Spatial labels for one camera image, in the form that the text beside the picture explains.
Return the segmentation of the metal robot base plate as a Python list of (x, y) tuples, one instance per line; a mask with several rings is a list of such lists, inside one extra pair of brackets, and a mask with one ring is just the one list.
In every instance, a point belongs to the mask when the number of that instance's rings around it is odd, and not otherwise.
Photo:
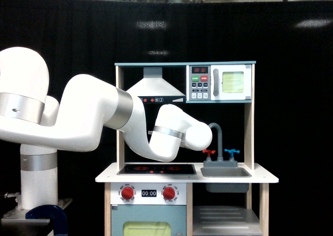
[[(65, 209), (71, 202), (72, 198), (59, 199), (57, 206), (61, 209)], [(25, 215), (29, 212), (29, 209), (23, 209), (21, 206), (17, 205), (14, 209), (6, 213), (2, 218), (2, 223), (46, 223), (50, 222), (50, 219), (41, 218), (41, 219), (26, 219)]]

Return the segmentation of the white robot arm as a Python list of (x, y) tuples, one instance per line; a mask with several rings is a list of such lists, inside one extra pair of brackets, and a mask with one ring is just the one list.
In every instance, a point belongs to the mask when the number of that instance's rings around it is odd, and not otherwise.
[(145, 158), (170, 162), (179, 148), (205, 149), (210, 127), (172, 104), (163, 105), (151, 137), (142, 101), (87, 74), (74, 76), (57, 101), (39, 53), (24, 47), (1, 51), (1, 139), (21, 144), (21, 207), (58, 202), (58, 150), (95, 150), (104, 127), (120, 131)]

